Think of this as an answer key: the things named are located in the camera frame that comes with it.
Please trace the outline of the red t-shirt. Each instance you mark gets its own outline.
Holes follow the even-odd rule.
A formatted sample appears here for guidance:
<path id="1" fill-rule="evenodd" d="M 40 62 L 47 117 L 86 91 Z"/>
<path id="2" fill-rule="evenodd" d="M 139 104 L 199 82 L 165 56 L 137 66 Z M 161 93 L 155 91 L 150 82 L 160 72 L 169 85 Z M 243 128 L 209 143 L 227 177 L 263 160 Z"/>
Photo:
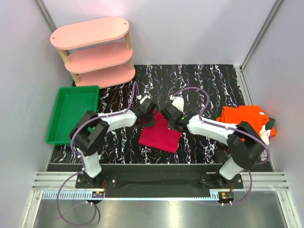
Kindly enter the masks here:
<path id="1" fill-rule="evenodd" d="M 155 125 L 142 129 L 139 144 L 162 151 L 176 153 L 182 133 L 168 128 L 168 121 L 161 113 L 154 116 Z"/>

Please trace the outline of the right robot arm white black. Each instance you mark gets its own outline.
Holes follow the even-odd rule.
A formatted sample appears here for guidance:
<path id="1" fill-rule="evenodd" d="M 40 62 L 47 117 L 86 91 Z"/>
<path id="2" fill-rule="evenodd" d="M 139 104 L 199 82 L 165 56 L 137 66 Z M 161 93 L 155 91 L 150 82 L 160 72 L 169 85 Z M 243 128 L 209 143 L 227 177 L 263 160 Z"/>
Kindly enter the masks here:
<path id="1" fill-rule="evenodd" d="M 230 158 L 223 163 L 215 177 L 220 188 L 227 188 L 237 174 L 250 170 L 266 149 L 266 145 L 248 122 L 229 124 L 199 115 L 187 115 L 172 104 L 163 108 L 161 114 L 170 128 L 181 133 L 206 136 L 229 148 Z"/>

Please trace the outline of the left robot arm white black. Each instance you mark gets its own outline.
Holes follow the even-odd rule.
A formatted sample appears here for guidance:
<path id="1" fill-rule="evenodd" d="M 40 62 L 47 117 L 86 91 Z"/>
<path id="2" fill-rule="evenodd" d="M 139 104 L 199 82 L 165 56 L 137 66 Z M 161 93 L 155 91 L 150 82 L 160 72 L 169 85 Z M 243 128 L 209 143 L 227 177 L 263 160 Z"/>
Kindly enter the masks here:
<path id="1" fill-rule="evenodd" d="M 81 173 L 90 187 L 98 188 L 105 183 L 98 151 L 102 147 L 107 133 L 124 127 L 154 126 L 154 116 L 158 110 L 159 106 L 145 97 L 134 106 L 131 105 L 119 112 L 98 114 L 89 110 L 83 115 L 70 132 L 70 147 L 80 157 Z"/>

